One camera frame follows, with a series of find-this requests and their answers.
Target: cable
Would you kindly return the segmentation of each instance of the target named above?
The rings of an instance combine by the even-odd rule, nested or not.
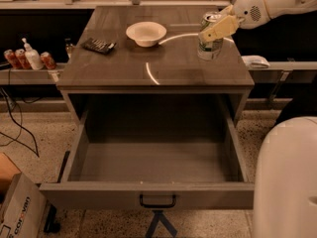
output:
[[[22,112],[21,112],[21,107],[20,107],[18,104],[17,104],[17,106],[19,107],[19,111],[20,111],[20,124],[22,125]],[[16,138],[12,138],[12,137],[8,136],[7,134],[4,134],[3,132],[0,132],[1,135],[5,136],[5,137],[7,137],[7,138],[9,138],[9,139],[11,139],[11,141],[9,141],[7,144],[2,144],[2,145],[0,145],[0,147],[7,147],[7,146],[9,146],[12,142],[17,142],[18,139],[19,139],[19,137],[20,137],[20,135],[21,135],[21,132],[22,132],[22,128],[20,127],[19,134],[18,134],[18,136],[17,136]]]
[[[14,140],[13,138],[11,138],[11,137],[9,137],[9,136],[8,136],[8,138],[11,138],[11,139],[14,140],[15,142],[17,142],[17,143],[19,143],[19,144],[21,144],[21,145],[23,145],[23,146],[26,146],[26,147],[27,147],[28,149],[30,149],[33,153],[35,153],[37,157],[40,157],[40,155],[39,155],[39,150],[38,150],[38,144],[37,144],[37,141],[36,141],[35,136],[32,134],[31,131],[29,131],[27,128],[23,127],[21,124],[19,124],[19,123],[14,119],[14,117],[12,116],[12,113],[11,113],[11,109],[10,109],[8,97],[7,97],[7,95],[5,94],[5,92],[3,91],[2,88],[0,88],[0,90],[1,90],[2,95],[4,96],[4,99],[5,99],[6,103],[7,103],[7,107],[8,107],[8,111],[9,111],[9,115],[10,115],[10,117],[11,117],[11,120],[12,120],[16,125],[18,125],[21,129],[25,130],[26,132],[28,132],[28,133],[31,135],[31,137],[33,138],[33,141],[34,141],[34,144],[35,144],[35,148],[36,148],[36,149],[33,150],[31,147],[25,145],[24,143],[22,143],[22,142],[20,142],[20,141],[18,141],[18,140]]]
[[[22,101],[24,102],[24,103],[26,103],[26,104],[33,104],[33,103],[35,103],[35,102],[37,102],[37,101],[39,101],[39,100],[41,100],[41,99],[43,99],[42,97],[39,97],[39,98],[36,98],[36,99],[34,99],[34,100],[30,100],[30,101],[27,101],[25,98],[21,98],[22,99]]]
[[[85,219],[85,216],[86,216],[86,210],[83,210],[81,218],[80,218],[80,223],[79,223],[78,238],[81,237],[81,230],[82,230],[82,225],[83,225],[83,221]]]
[[[11,81],[11,67],[9,68],[9,71],[8,71],[8,85],[10,85],[10,81]]]

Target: cabinet top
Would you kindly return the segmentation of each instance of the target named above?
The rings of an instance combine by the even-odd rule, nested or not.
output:
[[[230,38],[224,40],[216,59],[204,60],[197,55],[195,34],[203,15],[214,10],[192,5],[97,7],[57,87],[252,87],[254,82]],[[151,48],[139,47],[127,37],[126,30],[143,21],[164,25],[164,40],[177,38]],[[108,55],[88,51],[80,44],[89,38],[116,43],[116,47]]]

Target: white bowl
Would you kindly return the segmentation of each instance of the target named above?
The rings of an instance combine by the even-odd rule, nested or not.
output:
[[[152,47],[166,35],[166,28],[156,22],[139,22],[130,26],[126,34],[141,47]]]

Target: bottle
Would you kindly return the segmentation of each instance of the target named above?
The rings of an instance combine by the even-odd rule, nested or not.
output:
[[[65,48],[66,48],[66,52],[67,52],[68,58],[70,59],[71,53],[72,53],[72,49],[73,49],[73,44],[72,44],[70,38],[66,38],[65,39]]]
[[[24,48],[26,49],[26,58],[29,61],[32,69],[39,70],[44,67],[43,62],[41,61],[40,55],[36,50],[33,50],[30,44],[27,43],[27,39],[23,38]]]

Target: drawer handle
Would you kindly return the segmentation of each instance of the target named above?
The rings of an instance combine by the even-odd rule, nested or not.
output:
[[[156,208],[156,209],[161,209],[161,208],[173,208],[176,205],[176,195],[173,195],[172,197],[171,204],[146,204],[143,202],[143,195],[140,195],[140,206],[144,208]]]

